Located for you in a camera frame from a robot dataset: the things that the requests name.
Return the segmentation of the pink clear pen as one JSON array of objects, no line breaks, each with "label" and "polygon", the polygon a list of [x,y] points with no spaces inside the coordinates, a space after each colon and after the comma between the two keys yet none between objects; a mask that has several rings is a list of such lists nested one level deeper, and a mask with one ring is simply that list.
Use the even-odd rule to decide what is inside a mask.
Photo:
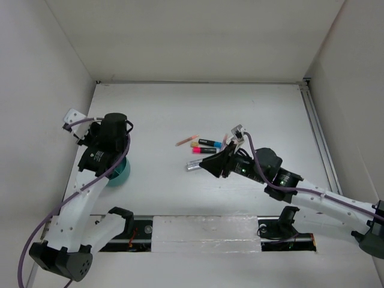
[{"label": "pink clear pen", "polygon": [[224,138],[223,138],[223,141],[222,141],[222,144],[221,144],[221,150],[223,150],[227,146],[228,136],[229,136],[228,134],[224,135]]}]

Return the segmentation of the orange highlighter pen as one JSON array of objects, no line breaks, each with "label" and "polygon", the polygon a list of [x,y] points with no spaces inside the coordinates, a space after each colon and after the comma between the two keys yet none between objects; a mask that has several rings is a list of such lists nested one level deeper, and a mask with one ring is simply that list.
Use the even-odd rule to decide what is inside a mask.
[{"label": "orange highlighter pen", "polygon": [[198,137],[199,137],[198,134],[192,135],[192,136],[190,136],[190,137],[188,137],[188,138],[186,138],[186,139],[184,139],[184,140],[182,140],[182,141],[177,142],[177,143],[175,144],[175,146],[181,146],[181,145],[183,145],[183,144],[185,144],[185,143],[188,143],[188,142],[190,142],[190,141],[192,141],[192,140],[194,140],[194,139],[196,139],[196,138],[198,138]]}]

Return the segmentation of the teal plastic cup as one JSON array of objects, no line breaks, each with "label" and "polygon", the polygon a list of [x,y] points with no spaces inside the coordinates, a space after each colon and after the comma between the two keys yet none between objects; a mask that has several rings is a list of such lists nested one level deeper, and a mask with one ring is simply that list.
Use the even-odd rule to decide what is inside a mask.
[{"label": "teal plastic cup", "polygon": [[118,187],[124,184],[130,176],[131,166],[130,162],[125,157],[120,164],[114,169],[107,183],[108,187]]}]

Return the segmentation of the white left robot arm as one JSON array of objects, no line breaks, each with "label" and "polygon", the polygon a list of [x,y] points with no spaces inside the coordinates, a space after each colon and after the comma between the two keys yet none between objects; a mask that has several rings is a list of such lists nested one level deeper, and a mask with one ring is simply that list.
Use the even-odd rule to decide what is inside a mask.
[{"label": "white left robot arm", "polygon": [[63,129],[86,149],[77,165],[71,196],[54,210],[56,220],[45,239],[30,246],[29,255],[43,270],[80,282],[94,256],[111,239],[134,233],[133,212],[119,207],[111,208],[94,227],[86,227],[101,192],[128,167],[133,124],[122,113],[91,118],[71,109],[64,117]]}]

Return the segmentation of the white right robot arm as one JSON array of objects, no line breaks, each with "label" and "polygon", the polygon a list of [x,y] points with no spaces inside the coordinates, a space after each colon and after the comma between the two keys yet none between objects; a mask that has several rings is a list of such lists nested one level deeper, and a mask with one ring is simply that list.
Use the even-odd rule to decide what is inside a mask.
[{"label": "white right robot arm", "polygon": [[236,173],[265,185],[264,192],[285,202],[279,219],[270,228],[278,240],[291,238],[306,228],[308,233],[325,233],[356,244],[363,252],[383,258],[383,201],[360,202],[319,188],[300,175],[282,168],[282,159],[269,148],[249,155],[230,144],[204,158],[200,168],[216,178]]}]

